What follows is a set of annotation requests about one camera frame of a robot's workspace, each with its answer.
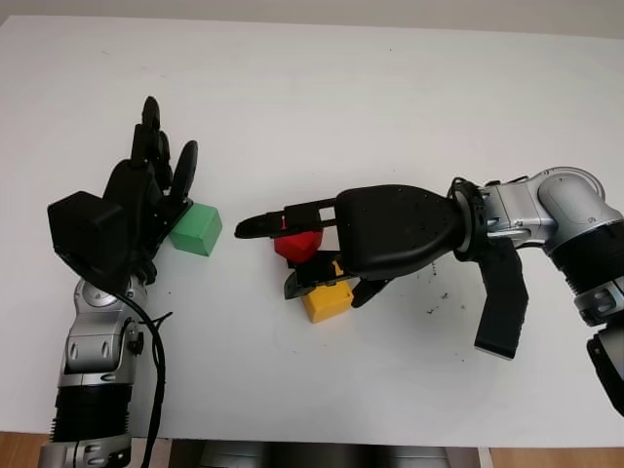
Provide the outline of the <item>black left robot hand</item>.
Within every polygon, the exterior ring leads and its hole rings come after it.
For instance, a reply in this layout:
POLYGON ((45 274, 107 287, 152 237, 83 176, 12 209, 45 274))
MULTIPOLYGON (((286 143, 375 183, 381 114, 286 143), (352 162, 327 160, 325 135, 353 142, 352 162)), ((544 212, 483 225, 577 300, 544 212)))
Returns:
POLYGON ((155 282, 153 259, 192 206, 189 191, 197 161, 198 143, 189 140, 176 166, 171 166, 159 104, 155 97, 147 97, 141 122, 135 125, 131 156, 113 169, 103 195, 104 200, 121 207, 127 219, 121 263, 108 275, 114 291, 124 291, 133 276, 147 285, 155 282))

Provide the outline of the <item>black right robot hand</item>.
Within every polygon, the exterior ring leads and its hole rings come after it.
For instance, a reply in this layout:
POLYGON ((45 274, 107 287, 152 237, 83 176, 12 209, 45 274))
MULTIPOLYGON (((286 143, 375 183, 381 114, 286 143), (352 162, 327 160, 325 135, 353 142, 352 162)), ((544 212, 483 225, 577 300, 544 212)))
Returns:
POLYGON ((338 250, 291 262, 285 298, 357 279, 352 304, 360 307, 392 280, 458 249, 466 236, 464 215, 454 201, 400 184, 347 189, 333 198, 255 215, 239 222, 234 234, 278 239, 328 227, 336 229, 338 250))

